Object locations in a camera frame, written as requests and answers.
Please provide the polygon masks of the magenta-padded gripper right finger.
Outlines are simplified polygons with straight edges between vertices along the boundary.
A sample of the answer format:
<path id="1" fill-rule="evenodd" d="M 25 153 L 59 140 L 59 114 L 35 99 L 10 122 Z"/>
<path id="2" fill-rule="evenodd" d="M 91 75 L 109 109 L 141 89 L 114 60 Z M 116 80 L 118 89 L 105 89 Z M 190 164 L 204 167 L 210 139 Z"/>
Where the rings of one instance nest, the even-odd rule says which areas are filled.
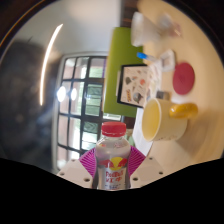
<path id="1" fill-rule="evenodd" d="M 135 147 L 131 147 L 127 168 L 131 189 L 143 187 L 165 174 L 154 157 L 144 156 Z"/>

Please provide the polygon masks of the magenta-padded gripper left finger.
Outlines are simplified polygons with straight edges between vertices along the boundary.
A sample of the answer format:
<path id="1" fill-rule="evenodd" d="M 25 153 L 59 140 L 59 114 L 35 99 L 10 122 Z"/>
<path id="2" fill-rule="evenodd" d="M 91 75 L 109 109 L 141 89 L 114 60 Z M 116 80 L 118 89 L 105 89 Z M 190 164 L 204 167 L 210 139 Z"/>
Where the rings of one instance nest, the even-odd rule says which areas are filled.
<path id="1" fill-rule="evenodd" d="M 79 159 L 71 159 L 59 172 L 58 176 L 76 185 L 91 189 L 96 174 L 95 149 L 84 153 Z"/>

